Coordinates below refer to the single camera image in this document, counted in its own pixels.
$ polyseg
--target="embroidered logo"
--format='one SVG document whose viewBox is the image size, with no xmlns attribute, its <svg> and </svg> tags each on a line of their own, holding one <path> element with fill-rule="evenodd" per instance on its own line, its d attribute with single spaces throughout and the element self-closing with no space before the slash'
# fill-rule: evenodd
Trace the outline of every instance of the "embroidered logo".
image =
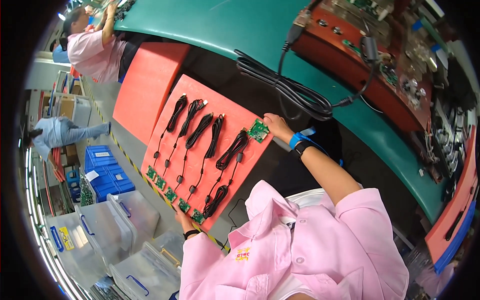
<svg viewBox="0 0 480 300">
<path fill-rule="evenodd" d="M 250 247 L 238 249 L 237 251 L 237 257 L 235 258 L 236 261 L 240 262 L 242 260 L 248 260 L 248 256 L 250 255 Z"/>
</svg>

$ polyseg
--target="red foam sheet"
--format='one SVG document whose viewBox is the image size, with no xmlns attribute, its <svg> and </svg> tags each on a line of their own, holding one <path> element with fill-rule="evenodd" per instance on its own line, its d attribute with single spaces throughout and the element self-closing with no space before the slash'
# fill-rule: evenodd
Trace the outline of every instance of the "red foam sheet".
<svg viewBox="0 0 480 300">
<path fill-rule="evenodd" d="M 208 195 L 212 186 L 215 184 L 217 178 L 220 176 L 221 173 L 221 171 L 215 167 L 216 161 L 230 147 L 240 130 L 244 127 L 249 128 L 253 124 L 255 119 L 258 118 L 258 116 L 241 107 L 240 105 L 234 103 L 233 101 L 225 98 L 219 93 L 202 85 L 201 83 L 193 80 L 187 75 L 183 75 L 173 89 L 170 97 L 168 98 L 168 101 L 165 104 L 165 108 L 163 109 L 160 115 L 160 119 L 158 120 L 158 123 L 152 134 L 150 143 L 148 144 L 148 148 L 145 153 L 144 161 L 141 168 L 144 174 L 147 172 L 149 165 L 152 167 L 154 165 L 155 159 L 153 156 L 155 151 L 157 150 L 160 135 L 165 130 L 167 123 L 173 113 L 175 104 L 183 93 L 187 94 L 189 104 L 196 99 L 206 99 L 208 101 L 208 104 L 195 115 L 195 118 L 190 123 L 187 135 L 181 137 L 178 140 L 177 148 L 173 152 L 172 158 L 170 159 L 170 166 L 168 167 L 167 172 L 164 176 L 164 179 L 167 182 L 164 191 L 167 190 L 168 186 L 173 189 L 177 186 L 177 176 L 182 173 L 183 168 L 183 157 L 186 150 L 185 141 L 198 126 L 200 119 L 205 114 L 211 112 L 215 114 L 215 117 L 223 113 L 225 114 L 225 119 L 217 144 L 215 156 L 211 159 L 205 160 L 204 174 L 202 180 L 198 185 L 195 193 L 189 200 L 189 204 L 192 206 L 188 211 L 188 215 L 190 215 L 193 212 L 194 208 L 197 208 L 198 210 L 203 212 L 205 205 L 205 197 Z M 165 132 L 165 135 L 161 141 L 159 150 L 160 155 L 157 159 L 155 166 L 155 170 L 157 171 L 157 173 L 159 173 L 160 176 L 165 170 L 165 160 L 172 152 L 175 140 L 177 139 L 182 124 L 187 117 L 187 110 L 188 107 L 185 108 L 185 110 L 180 114 L 175 130 L 172 133 Z M 259 143 L 254 139 L 249 140 L 249 143 L 245 148 L 245 151 L 243 152 L 243 160 L 241 163 L 238 164 L 235 171 L 233 183 L 228 188 L 228 194 L 226 195 L 222 203 L 219 205 L 214 215 L 204 221 L 204 223 L 200 226 L 202 230 L 208 231 L 212 227 L 212 225 L 215 223 L 222 211 L 225 209 L 235 192 L 238 190 L 247 175 L 250 173 L 253 166 L 258 161 L 264 150 L 267 148 L 268 144 L 272 140 L 272 137 L 272 134 L 268 134 L 262 143 Z M 200 177 L 202 160 L 210 145 L 211 139 L 212 127 L 210 125 L 205 129 L 204 133 L 197 140 L 196 144 L 188 151 L 184 179 L 182 184 L 177 188 L 176 194 L 178 195 L 178 198 L 175 201 L 178 201 L 180 197 L 186 201 L 188 196 L 190 195 L 190 186 L 197 183 Z M 235 158 L 232 159 L 229 166 L 223 172 L 221 181 L 217 184 L 214 191 L 212 192 L 212 197 L 215 196 L 216 190 L 219 186 L 223 184 L 228 184 L 228 180 L 232 176 L 232 171 L 234 167 Z"/>
<path fill-rule="evenodd" d="M 435 264 L 438 259 L 445 252 L 450 243 L 454 240 L 455 235 L 460 229 L 460 225 L 463 223 L 467 214 L 463 214 L 459 223 L 455 227 L 455 230 L 452 234 L 452 237 L 449 241 L 445 239 L 447 231 L 450 229 L 454 223 L 458 212 L 465 209 L 468 210 L 470 203 L 474 200 L 473 196 L 474 191 L 478 184 L 477 179 L 477 168 L 475 167 L 475 136 L 476 129 L 475 126 L 472 126 L 472 131 L 470 138 L 467 143 L 467 159 L 465 160 L 465 166 L 458 181 L 456 187 L 455 195 L 453 199 L 447 204 L 442 215 L 438 218 L 435 225 L 429 231 L 425 237 L 430 255 L 432 257 L 432 262 Z"/>
<path fill-rule="evenodd" d="M 190 49 L 178 43 L 142 43 L 128 68 L 113 118 L 148 144 L 173 80 Z"/>
</svg>

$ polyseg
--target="blue plastic crate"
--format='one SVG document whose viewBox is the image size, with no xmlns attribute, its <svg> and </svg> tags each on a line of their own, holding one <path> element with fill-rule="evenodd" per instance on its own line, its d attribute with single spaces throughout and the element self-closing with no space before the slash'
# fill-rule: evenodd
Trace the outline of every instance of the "blue plastic crate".
<svg viewBox="0 0 480 300">
<path fill-rule="evenodd" d="M 98 177 L 90 184 L 95 190 L 98 203 L 106 201 L 108 194 L 117 195 L 135 190 L 135 185 L 118 165 L 94 168 L 93 170 L 98 173 Z"/>
<path fill-rule="evenodd" d="M 85 147 L 85 173 L 98 167 L 118 165 L 108 146 L 87 146 Z"/>
</svg>

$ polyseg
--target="green workbench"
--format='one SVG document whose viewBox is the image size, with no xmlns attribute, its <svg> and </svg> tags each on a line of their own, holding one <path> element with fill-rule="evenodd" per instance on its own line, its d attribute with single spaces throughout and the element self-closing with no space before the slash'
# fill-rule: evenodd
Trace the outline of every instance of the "green workbench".
<svg viewBox="0 0 480 300">
<path fill-rule="evenodd" d="M 205 48 L 235 60 L 239 49 L 275 70 L 285 36 L 309 0 L 137 0 L 115 30 L 163 36 Z M 287 53 L 282 74 L 321 93 L 332 103 L 351 91 Z M 442 212 L 442 184 L 419 174 L 416 154 L 382 118 L 362 101 L 335 108 L 334 117 L 367 144 L 403 181 L 428 219 Z"/>
</svg>

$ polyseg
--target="pink work uniform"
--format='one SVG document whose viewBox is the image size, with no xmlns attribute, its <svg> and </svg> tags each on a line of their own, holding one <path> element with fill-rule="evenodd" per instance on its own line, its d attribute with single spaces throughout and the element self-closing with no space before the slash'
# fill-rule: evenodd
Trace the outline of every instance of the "pink work uniform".
<svg viewBox="0 0 480 300">
<path fill-rule="evenodd" d="M 227 256 L 204 233 L 185 241 L 181 300 L 264 300 L 288 270 L 316 299 L 405 298 L 408 270 L 377 189 L 299 209 L 262 180 L 245 204 L 250 221 L 228 235 Z M 282 216 L 296 219 L 293 239 Z"/>
<path fill-rule="evenodd" d="M 115 82 L 119 79 L 120 60 L 127 42 L 115 38 L 103 46 L 102 32 L 91 29 L 69 35 L 68 58 L 80 74 L 91 76 L 99 83 Z"/>
</svg>

